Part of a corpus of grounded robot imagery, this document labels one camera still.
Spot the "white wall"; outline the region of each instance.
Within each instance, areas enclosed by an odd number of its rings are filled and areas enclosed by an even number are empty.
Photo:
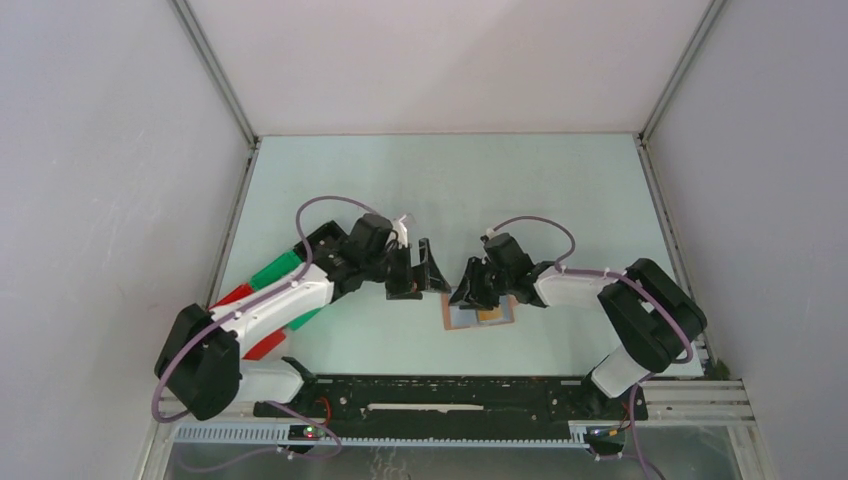
[[[848,3],[731,1],[651,139],[781,478],[848,469]]]
[[[164,0],[0,8],[0,478],[129,478],[247,147]]]
[[[708,3],[192,2],[263,135],[635,132]]]

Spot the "gray wall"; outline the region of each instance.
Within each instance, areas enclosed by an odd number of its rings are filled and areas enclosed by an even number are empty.
[[[129,478],[247,147],[165,0],[0,8],[0,478]]]
[[[846,19],[839,0],[731,1],[650,140],[716,347],[784,479],[848,468]]]

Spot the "glass panel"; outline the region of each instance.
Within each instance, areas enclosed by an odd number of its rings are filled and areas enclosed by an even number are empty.
[[[660,468],[666,478],[740,478],[725,428],[642,428],[639,440],[647,458]],[[285,455],[267,453],[200,475],[182,468],[175,461],[175,456],[179,455],[186,465],[208,467],[262,447],[215,444],[177,444],[174,447],[165,476],[170,480],[644,479],[639,464],[634,460],[596,463],[587,452],[570,448],[353,447],[323,461],[289,461]],[[626,451],[632,453],[632,446],[628,447]]]

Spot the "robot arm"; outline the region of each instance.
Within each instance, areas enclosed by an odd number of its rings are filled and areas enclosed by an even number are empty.
[[[622,395],[651,373],[662,373],[686,348],[660,312],[645,309],[645,299],[629,283],[636,282],[653,297],[689,342],[707,326],[701,309],[651,260],[639,259],[624,272],[561,272],[554,262],[534,264],[508,233],[483,241],[486,258],[468,260],[450,303],[492,309],[501,295],[510,294],[520,303],[541,308],[572,305],[604,311],[622,345],[584,383],[608,398]]]
[[[307,241],[312,262],[305,272],[286,275],[210,312],[195,304],[177,316],[156,362],[160,378],[198,332],[230,318],[189,351],[167,382],[198,420],[214,417],[233,401],[289,402],[303,385],[299,365],[288,360],[243,360],[244,353],[301,315],[358,290],[364,281],[384,283],[389,300],[421,299],[425,291],[450,292],[426,238],[419,241],[420,264],[412,266],[402,219],[392,222],[365,214],[350,234],[329,222]],[[306,261],[303,245],[295,246],[294,252]]]

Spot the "small square object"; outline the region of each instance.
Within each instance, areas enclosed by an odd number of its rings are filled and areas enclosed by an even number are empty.
[[[442,320],[445,330],[459,330],[472,327],[489,327],[515,322],[513,306],[517,303],[512,295],[500,298],[499,307],[492,310],[460,310],[451,306],[450,295],[442,295]]]

